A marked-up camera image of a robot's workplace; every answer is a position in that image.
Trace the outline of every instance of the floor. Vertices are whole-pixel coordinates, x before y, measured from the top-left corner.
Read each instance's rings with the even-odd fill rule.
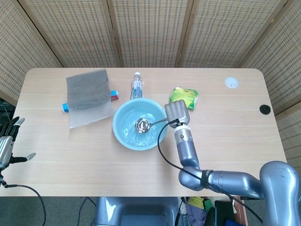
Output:
[[[79,208],[84,197],[44,197],[47,211],[46,226],[76,226]],[[263,218],[264,201],[245,201]],[[95,206],[87,200],[82,208],[80,226],[89,226],[95,216]],[[247,212],[249,226],[260,226],[259,221]],[[0,197],[1,226],[41,226],[43,209],[38,197]]]

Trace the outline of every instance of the wooden table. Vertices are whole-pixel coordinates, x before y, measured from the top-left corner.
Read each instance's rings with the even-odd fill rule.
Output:
[[[9,184],[32,186],[42,196],[207,196],[180,185],[178,170],[164,162],[158,149],[144,152],[123,147],[112,131],[112,117],[69,129],[66,78],[99,68],[36,68],[25,78],[15,116],[26,120],[19,130],[14,156],[37,155],[30,162],[10,165],[2,174]],[[107,68],[110,89],[120,99],[130,97],[136,71],[143,78],[143,97],[168,102],[174,87],[196,89],[199,101],[190,111],[190,127],[202,169],[245,171],[259,177],[261,166],[285,161],[263,75],[255,69]],[[229,76],[236,89],[225,85]],[[168,129],[162,150],[178,165],[173,130]],[[35,195],[28,189],[0,189],[1,196]]]

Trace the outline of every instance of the green packet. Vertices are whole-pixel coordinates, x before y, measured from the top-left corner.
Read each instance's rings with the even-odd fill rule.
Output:
[[[169,96],[169,102],[184,100],[188,109],[194,110],[198,100],[198,92],[194,89],[176,87]]]

